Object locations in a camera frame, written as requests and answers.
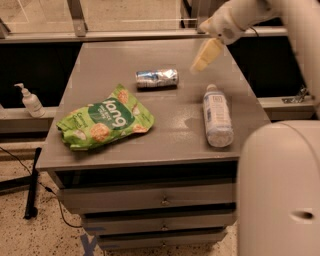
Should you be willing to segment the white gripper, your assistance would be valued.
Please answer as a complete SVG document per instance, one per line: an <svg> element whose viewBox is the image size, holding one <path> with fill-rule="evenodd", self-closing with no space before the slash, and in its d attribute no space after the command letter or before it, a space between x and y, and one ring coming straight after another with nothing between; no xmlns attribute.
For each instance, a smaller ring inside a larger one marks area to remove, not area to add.
<svg viewBox="0 0 320 256"><path fill-rule="evenodd" d="M214 37L200 47L190 67L192 73L203 71L221 53L224 45L236 42L245 32L232 15L233 2L224 3L214 14L199 25L201 32Z"/></svg>

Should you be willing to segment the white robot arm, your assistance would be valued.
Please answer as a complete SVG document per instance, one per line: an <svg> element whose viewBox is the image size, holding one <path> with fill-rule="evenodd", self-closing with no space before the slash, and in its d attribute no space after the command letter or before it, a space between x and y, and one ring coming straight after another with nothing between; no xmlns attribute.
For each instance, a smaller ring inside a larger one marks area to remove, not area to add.
<svg viewBox="0 0 320 256"><path fill-rule="evenodd" d="M199 29L228 45L279 17L313 104L320 104L319 0L228 0ZM238 256L320 256L320 121L263 126L238 162Z"/></svg>

